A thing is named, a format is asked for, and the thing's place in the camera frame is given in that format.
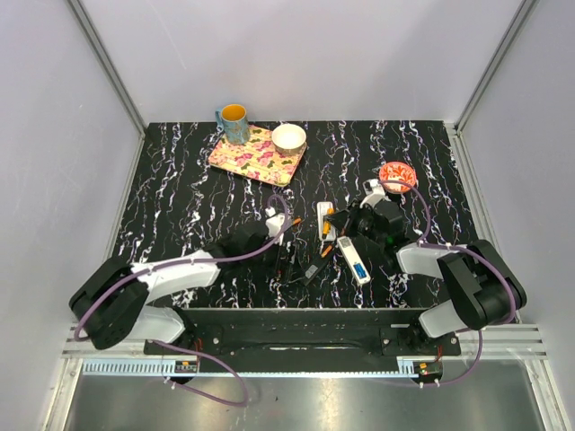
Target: blue mug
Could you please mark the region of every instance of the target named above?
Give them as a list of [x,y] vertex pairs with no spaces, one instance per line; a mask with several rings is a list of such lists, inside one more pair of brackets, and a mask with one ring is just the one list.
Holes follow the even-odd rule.
[[226,132],[230,144],[243,145],[250,140],[247,111],[242,105],[227,105],[216,110],[217,124]]

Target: floral placemat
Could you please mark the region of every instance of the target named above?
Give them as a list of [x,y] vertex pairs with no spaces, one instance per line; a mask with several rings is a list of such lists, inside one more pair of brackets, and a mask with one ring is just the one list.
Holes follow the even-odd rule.
[[294,176],[304,152],[305,145],[298,154],[280,154],[271,142],[271,131],[250,126],[250,140],[245,145],[230,144],[224,135],[216,144],[208,162],[211,166],[253,180],[285,187]]

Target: mug handle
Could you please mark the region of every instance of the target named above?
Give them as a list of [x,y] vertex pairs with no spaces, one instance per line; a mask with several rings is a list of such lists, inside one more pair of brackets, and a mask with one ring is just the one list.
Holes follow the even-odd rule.
[[222,120],[222,110],[216,110],[216,122],[221,128],[224,127],[224,121]]

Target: black marble table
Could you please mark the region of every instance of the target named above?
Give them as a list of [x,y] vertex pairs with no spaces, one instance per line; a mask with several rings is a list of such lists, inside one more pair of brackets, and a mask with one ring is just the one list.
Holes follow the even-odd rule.
[[[257,123],[273,129],[279,123]],[[297,258],[305,267],[319,253],[315,206],[330,200],[338,209],[364,196],[362,182],[376,178],[386,162],[401,161],[417,172],[431,210],[430,242],[467,243],[477,238],[447,132],[439,121],[297,122],[308,148],[285,188],[223,172],[208,165],[221,137],[215,123],[150,124],[114,253],[126,261],[179,257],[229,233],[246,221],[264,220],[266,199],[281,194],[304,222],[294,232]],[[424,227],[423,207],[402,198],[410,229]],[[447,299],[442,282],[386,268],[377,248],[356,247],[372,281],[357,287],[343,257],[308,287],[280,285],[273,271],[239,268],[208,288],[164,298],[181,307],[430,307]]]

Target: wall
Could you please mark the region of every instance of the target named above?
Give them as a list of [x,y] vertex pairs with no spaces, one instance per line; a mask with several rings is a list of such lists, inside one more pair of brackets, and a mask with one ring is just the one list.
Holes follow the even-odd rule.
[[0,2],[0,53],[0,428],[32,430],[137,133],[65,2]]
[[464,130],[522,316],[543,332],[571,420],[575,3],[540,2]]
[[146,121],[453,121],[520,0],[84,3]]

